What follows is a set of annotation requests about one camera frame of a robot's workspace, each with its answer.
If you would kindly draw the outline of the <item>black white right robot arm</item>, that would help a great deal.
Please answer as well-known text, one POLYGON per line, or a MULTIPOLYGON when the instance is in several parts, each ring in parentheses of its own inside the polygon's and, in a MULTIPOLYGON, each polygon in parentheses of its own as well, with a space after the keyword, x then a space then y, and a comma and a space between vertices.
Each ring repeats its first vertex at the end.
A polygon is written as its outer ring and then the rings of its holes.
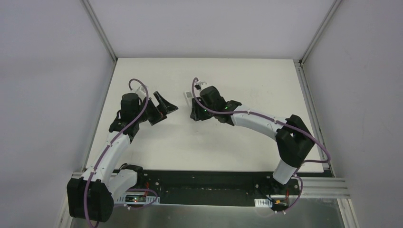
POLYGON ((194 85, 192 95, 193 120, 214 117, 220 123, 248 128, 276 142, 280 161, 268 181, 268 193, 280 195, 287 191, 288 181, 315 145, 302 119, 294 114, 289 118, 264 115, 238 101, 226 101, 212 85, 194 85))

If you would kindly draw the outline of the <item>white remote control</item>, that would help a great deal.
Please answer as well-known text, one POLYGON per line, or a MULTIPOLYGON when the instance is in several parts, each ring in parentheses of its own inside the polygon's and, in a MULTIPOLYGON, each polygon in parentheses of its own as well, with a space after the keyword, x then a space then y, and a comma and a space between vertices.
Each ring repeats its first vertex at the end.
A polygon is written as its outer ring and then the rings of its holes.
POLYGON ((187 92, 184 92, 183 95, 184 95, 187 105, 189 107, 192 107, 192 99, 193 99, 192 93, 190 91, 187 91, 187 92))

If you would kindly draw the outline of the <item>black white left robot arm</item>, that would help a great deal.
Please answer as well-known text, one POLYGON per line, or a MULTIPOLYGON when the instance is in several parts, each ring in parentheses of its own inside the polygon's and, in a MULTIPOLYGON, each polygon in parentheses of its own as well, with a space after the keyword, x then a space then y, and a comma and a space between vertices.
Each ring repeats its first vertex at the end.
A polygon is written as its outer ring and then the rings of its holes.
POLYGON ((139 125, 149 122, 155 125, 178 110, 178 107, 159 92, 154 92, 158 105, 154 105, 148 92, 138 89, 122 95, 120 110, 110 124, 104 149, 96 160, 79 177, 67 184, 67 199, 70 216, 96 222, 109 220, 114 204, 129 188, 140 192, 145 179, 139 176, 141 167, 124 168, 115 177, 112 173, 139 131, 139 125))

